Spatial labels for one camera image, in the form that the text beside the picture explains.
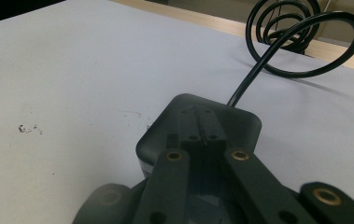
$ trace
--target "white tabletop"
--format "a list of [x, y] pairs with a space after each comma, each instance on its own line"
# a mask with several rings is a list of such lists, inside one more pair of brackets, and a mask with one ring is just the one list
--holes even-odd
[[[272, 63], [324, 64], [284, 51]], [[71, 223], [95, 188], [132, 187], [135, 144], [170, 100], [226, 103], [253, 64], [244, 39], [107, 0], [0, 21], [0, 224]], [[263, 72], [237, 107], [262, 120], [256, 154], [284, 185], [354, 198], [354, 70]]]

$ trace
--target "white table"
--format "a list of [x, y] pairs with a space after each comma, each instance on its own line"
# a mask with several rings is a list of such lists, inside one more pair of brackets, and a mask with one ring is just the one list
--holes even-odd
[[[324, 64], [288, 52], [272, 63]], [[135, 185], [135, 144], [170, 100], [226, 103], [253, 64], [244, 39], [106, 0], [0, 21], [0, 224], [71, 223], [95, 188]], [[256, 154], [284, 185], [354, 198], [354, 70], [263, 72], [237, 107], [262, 120]]]

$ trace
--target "dark background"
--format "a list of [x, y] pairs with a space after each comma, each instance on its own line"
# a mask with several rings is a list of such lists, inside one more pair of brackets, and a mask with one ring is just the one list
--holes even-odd
[[64, 0], [0, 0], [0, 20], [63, 1]]

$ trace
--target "wooden strip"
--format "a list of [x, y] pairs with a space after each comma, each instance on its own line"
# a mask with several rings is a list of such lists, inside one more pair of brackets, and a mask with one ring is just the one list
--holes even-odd
[[[188, 11], [181, 8], [169, 7], [143, 0], [112, 0], [125, 6], [138, 8], [148, 12], [164, 15], [181, 21], [188, 21], [204, 27], [221, 31], [230, 35], [245, 37], [246, 25], [243, 22], [229, 21], [223, 18]], [[305, 51], [307, 56], [332, 62], [346, 51], [347, 48], [313, 40]], [[354, 56], [344, 63], [345, 67], [354, 68]]]

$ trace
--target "wooden edge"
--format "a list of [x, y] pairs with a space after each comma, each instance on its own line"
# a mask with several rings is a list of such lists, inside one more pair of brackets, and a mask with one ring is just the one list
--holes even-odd
[[[245, 37], [246, 25], [243, 22], [230, 21], [198, 12], [188, 11], [181, 8], [169, 7], [157, 3], [143, 0], [112, 0], [113, 2], [125, 6], [138, 8], [155, 14], [174, 18], [181, 21], [188, 21], [207, 28], [221, 31], [230, 35]], [[338, 58], [347, 48], [337, 45], [313, 40], [305, 51], [305, 55], [320, 59], [326, 62], [332, 62]], [[345, 67], [354, 68], [354, 56], [343, 64]]]

